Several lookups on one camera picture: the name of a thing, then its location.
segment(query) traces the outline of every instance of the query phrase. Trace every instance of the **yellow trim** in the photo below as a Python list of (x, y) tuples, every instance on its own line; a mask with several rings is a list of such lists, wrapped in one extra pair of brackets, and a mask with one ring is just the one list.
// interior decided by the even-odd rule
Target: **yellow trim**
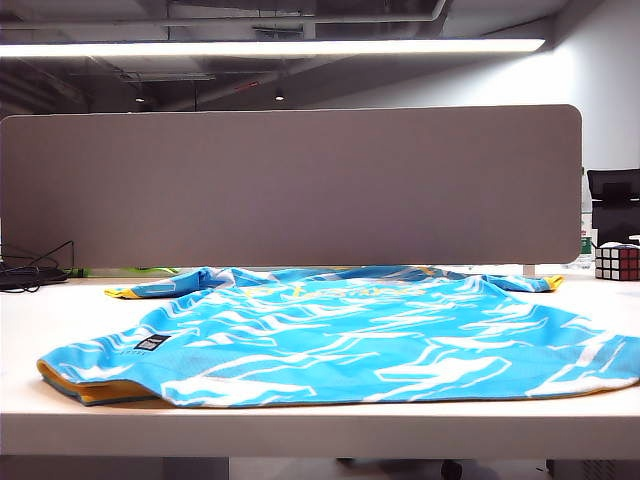
[(108, 382), (91, 382), (76, 384), (61, 377), (51, 366), (38, 360), (38, 370), (43, 377), (60, 385), (64, 390), (77, 394), (83, 403), (118, 401), (129, 398), (156, 396), (155, 393), (129, 380), (112, 380)]
[(434, 270), (430, 269), (429, 267), (425, 267), (425, 266), (419, 266), (418, 269), (422, 270), (424, 273), (426, 273), (429, 276), (431, 276), (434, 273), (436, 273)]
[(552, 292), (555, 292), (560, 284), (564, 281), (564, 277), (562, 275), (543, 277), (543, 279), (545, 282), (547, 282), (547, 285), (549, 285), (549, 290), (551, 290)]
[(142, 298), (135, 293), (130, 288), (105, 288), (104, 293), (113, 298)]

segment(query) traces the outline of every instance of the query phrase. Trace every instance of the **desk surface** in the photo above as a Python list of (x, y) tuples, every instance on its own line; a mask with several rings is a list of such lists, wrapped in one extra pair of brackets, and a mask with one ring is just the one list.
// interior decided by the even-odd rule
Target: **desk surface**
[[(555, 293), (517, 294), (640, 336), (640, 283), (558, 272)], [(124, 330), (166, 300), (115, 300), (78, 279), (0, 294), (2, 453), (386, 458), (640, 458), (640, 387), (535, 401), (176, 409), (161, 401), (84, 407), (41, 379), (36, 360)]]

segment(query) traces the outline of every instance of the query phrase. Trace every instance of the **office chair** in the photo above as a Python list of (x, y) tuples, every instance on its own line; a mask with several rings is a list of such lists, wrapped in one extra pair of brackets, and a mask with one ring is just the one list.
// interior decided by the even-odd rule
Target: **office chair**
[(630, 235), (640, 234), (640, 168), (588, 170), (587, 178), (598, 245), (629, 243)]

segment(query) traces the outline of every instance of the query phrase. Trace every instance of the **white wall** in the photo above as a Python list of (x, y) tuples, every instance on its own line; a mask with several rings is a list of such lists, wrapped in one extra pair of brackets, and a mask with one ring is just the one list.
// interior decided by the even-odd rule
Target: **white wall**
[[(640, 0), (606, 0), (553, 50), (475, 64), (309, 108), (570, 103), (586, 169), (640, 166)], [(585, 195), (583, 207), (589, 208)]]

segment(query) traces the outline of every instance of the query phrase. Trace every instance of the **gray partition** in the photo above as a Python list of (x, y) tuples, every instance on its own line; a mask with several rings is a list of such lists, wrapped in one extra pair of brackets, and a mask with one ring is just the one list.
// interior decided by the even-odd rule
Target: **gray partition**
[(580, 125), (567, 105), (11, 117), (2, 240), (72, 239), (84, 267), (566, 262)]

